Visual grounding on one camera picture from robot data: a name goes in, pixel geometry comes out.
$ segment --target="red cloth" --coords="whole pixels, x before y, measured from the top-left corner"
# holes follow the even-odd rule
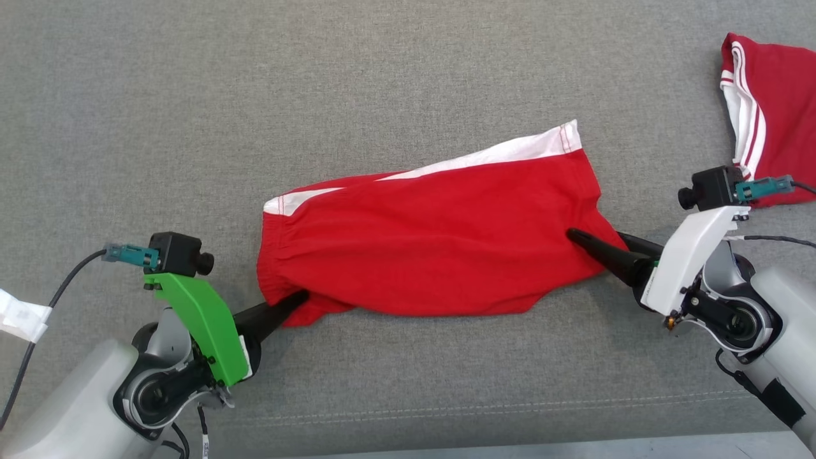
[[[729,33],[722,60],[720,88],[737,136],[734,163],[747,179],[791,175],[816,185],[816,52]],[[797,189],[756,207],[814,199]]]
[[[625,248],[575,121],[410,172],[296,189],[264,206],[258,282],[269,304],[305,288],[287,320],[353,306],[410,316],[527,311],[600,273],[565,236],[578,227]]]

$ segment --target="gray fabric surface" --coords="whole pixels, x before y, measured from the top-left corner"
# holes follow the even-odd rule
[[[717,87],[725,34],[816,48],[810,0],[0,0],[0,11],[0,285],[40,303],[103,243],[175,230],[215,254],[210,280],[240,310],[261,301],[273,195],[572,118],[602,212],[663,242],[685,216],[677,188],[733,153]],[[756,212],[743,228],[812,238],[814,210]],[[738,248],[805,275],[816,261],[780,243]],[[95,343],[129,340],[161,307],[135,269],[82,272],[0,442]],[[354,311],[265,349],[238,408],[210,415],[213,457],[783,428],[717,370],[708,336],[668,338],[609,277],[528,314]],[[2,396],[23,350],[0,336]]]

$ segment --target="seam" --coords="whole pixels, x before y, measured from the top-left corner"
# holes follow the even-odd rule
[[[570,142],[570,136],[567,135],[566,129],[564,129],[564,138],[566,139],[566,146],[570,149],[570,153],[572,153],[574,150],[572,150],[572,143]]]
[[[265,426],[274,427],[274,426],[307,426],[312,424],[337,424],[342,422],[364,422],[364,421],[391,421],[391,420],[402,420],[402,419],[418,419],[418,418],[433,418],[433,417],[465,417],[465,416],[484,416],[484,415],[496,415],[496,414],[518,414],[518,413],[531,413],[531,412],[556,412],[556,411],[580,411],[580,410],[595,410],[595,409],[606,409],[606,408],[637,408],[637,407],[649,407],[649,406],[662,406],[662,405],[677,405],[682,403],[701,403],[701,402],[711,402],[714,400],[731,400],[731,399],[750,399],[752,395],[740,395],[736,397],[715,397],[711,399],[694,399],[694,400],[680,400],[674,402],[657,402],[657,403],[631,403],[631,404],[623,404],[623,405],[601,405],[601,406],[592,406],[592,407],[559,407],[559,408],[535,408],[535,409],[522,409],[522,410],[507,410],[507,411],[494,411],[494,412],[441,412],[441,413],[431,413],[431,414],[414,414],[408,416],[386,416],[386,417],[359,417],[359,418],[348,418],[348,419],[319,419],[316,421],[296,421],[296,422],[274,422],[269,424],[264,424]],[[269,421],[274,420],[275,418],[272,417],[260,417],[254,418],[251,422],[255,425],[258,424],[259,421]]]
[[[351,416],[365,416],[365,415],[382,415],[395,414],[405,412],[444,412],[444,411],[463,411],[463,410],[488,410],[497,408],[520,408],[520,407],[542,407],[552,405],[571,405],[579,403],[619,403],[619,402],[639,402],[643,400],[665,400],[665,399],[679,399],[681,397],[702,397],[706,395],[722,395],[722,394],[737,394],[743,392],[742,390],[718,390],[715,392],[700,392],[697,394],[679,394],[679,395],[660,395],[656,397],[634,397],[629,399],[600,399],[600,400],[567,400],[562,402],[529,402],[529,403],[505,403],[496,405],[470,405],[463,407],[439,407],[439,408],[404,408],[393,410],[374,410],[374,411],[357,411],[357,412],[328,412],[318,414],[299,414],[291,416],[272,416],[264,417],[268,420],[285,420],[285,419],[308,419],[314,417],[351,417]]]
[[[561,151],[564,152],[564,154],[566,154],[566,146],[564,145],[564,137],[565,137],[564,126],[561,125],[561,126],[558,127],[558,138],[561,140]]]

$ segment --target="cable connector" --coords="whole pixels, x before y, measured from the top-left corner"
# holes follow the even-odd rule
[[[793,177],[766,177],[759,180],[739,182],[736,185],[736,191],[737,199],[744,203],[771,194],[793,193]]]
[[[106,252],[102,256],[102,261],[124,261],[130,265],[151,270],[155,270],[158,266],[158,250],[155,248],[108,243],[105,244],[104,249]]]

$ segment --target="white trim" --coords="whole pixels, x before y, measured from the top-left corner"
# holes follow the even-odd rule
[[[387,176],[378,181],[410,179],[437,172],[452,171],[485,164],[511,163],[528,159],[547,158],[572,153],[581,148],[581,138],[578,134],[578,121],[572,120],[569,123],[554,127],[537,136],[518,137],[494,145],[489,149],[483,149],[476,153],[420,167],[413,171]],[[291,216],[298,207],[308,199],[338,189],[341,188],[312,189],[309,191],[284,194],[267,201],[264,204],[264,212],[272,215]]]
[[[420,167],[402,174],[384,177],[380,180],[412,179],[435,172],[452,171],[465,167],[546,158],[571,153],[580,148],[581,139],[578,135],[578,121],[572,120],[537,136],[518,137],[494,145],[489,149]]]
[[[725,95],[731,127],[737,136],[734,164],[739,165],[745,176],[753,177],[765,149],[767,125],[762,108],[748,89],[745,49],[740,42],[731,43],[731,55],[734,72],[724,70],[721,78],[733,82],[721,79],[720,89]]]
[[[276,198],[269,199],[264,204],[264,212],[273,215],[290,216],[295,212],[295,209],[305,203],[307,199],[319,196],[321,194],[336,191],[342,188],[324,188],[324,189],[310,189],[309,191],[297,191],[294,193],[284,194]]]

